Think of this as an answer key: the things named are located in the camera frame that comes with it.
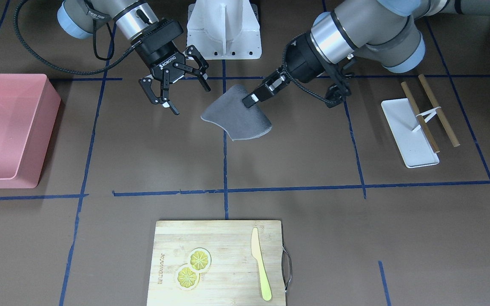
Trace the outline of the black gripper at rack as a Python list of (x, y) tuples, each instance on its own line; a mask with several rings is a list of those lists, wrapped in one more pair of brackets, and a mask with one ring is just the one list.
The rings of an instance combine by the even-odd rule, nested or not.
[(259, 102), (266, 101), (290, 83), (291, 75), (297, 81), (308, 83), (318, 75), (325, 72), (321, 59), (318, 58), (311, 42), (310, 34), (301, 34), (292, 40), (285, 49), (284, 60), (287, 65), (287, 74), (281, 65), (270, 76), (264, 78), (262, 85), (242, 99), (246, 108), (251, 108)]

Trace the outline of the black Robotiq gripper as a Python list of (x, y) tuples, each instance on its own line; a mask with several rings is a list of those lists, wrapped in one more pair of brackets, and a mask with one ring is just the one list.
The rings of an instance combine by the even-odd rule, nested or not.
[[(169, 108), (176, 116), (179, 111), (169, 99), (169, 87), (184, 76), (184, 71), (175, 68), (173, 63), (184, 64), (185, 58), (195, 61), (197, 68), (190, 67), (188, 73), (197, 77), (206, 92), (211, 91), (206, 73), (209, 64), (196, 46), (187, 46), (185, 57), (175, 46), (173, 40), (182, 34), (183, 28), (178, 21), (162, 19), (147, 26), (143, 33), (131, 40), (132, 45), (136, 45), (135, 51), (150, 71), (149, 76), (139, 79), (141, 89), (152, 104)], [(151, 88), (156, 80), (160, 81), (160, 96)]]

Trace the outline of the robot arm holding cloth first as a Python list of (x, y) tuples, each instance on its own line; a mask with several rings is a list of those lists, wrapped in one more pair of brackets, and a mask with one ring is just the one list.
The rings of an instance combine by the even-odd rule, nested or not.
[(350, 95), (340, 61), (359, 56), (394, 73), (410, 71), (422, 61), (426, 48), (415, 20), (440, 12), (490, 16), (490, 0), (346, 0), (290, 41), (280, 68), (252, 93), (232, 87), (204, 111), (202, 119), (264, 119), (257, 104), (291, 82), (327, 107), (338, 106)]

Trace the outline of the robot arm with Robotiq gripper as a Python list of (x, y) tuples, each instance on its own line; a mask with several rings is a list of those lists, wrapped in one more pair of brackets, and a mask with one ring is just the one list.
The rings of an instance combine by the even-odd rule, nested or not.
[(99, 27), (114, 21), (128, 41), (159, 21), (146, 0), (64, 0), (57, 20), (77, 39), (92, 37)]

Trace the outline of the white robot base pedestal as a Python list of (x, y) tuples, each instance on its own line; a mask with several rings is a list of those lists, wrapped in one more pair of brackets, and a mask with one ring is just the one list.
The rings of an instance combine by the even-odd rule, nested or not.
[(197, 0), (188, 6), (187, 46), (206, 60), (261, 57), (257, 6), (248, 0)]

